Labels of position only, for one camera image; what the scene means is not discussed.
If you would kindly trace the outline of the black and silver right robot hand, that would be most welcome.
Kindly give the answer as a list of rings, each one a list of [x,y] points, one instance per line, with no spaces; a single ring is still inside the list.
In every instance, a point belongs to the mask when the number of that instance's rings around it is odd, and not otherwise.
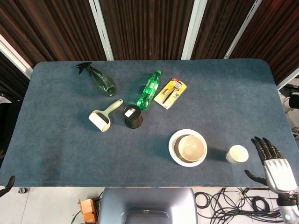
[[[268,186],[276,194],[292,194],[298,188],[290,163],[280,150],[268,139],[254,137],[251,142],[256,148],[265,177],[257,177],[249,170],[244,170],[254,182]]]

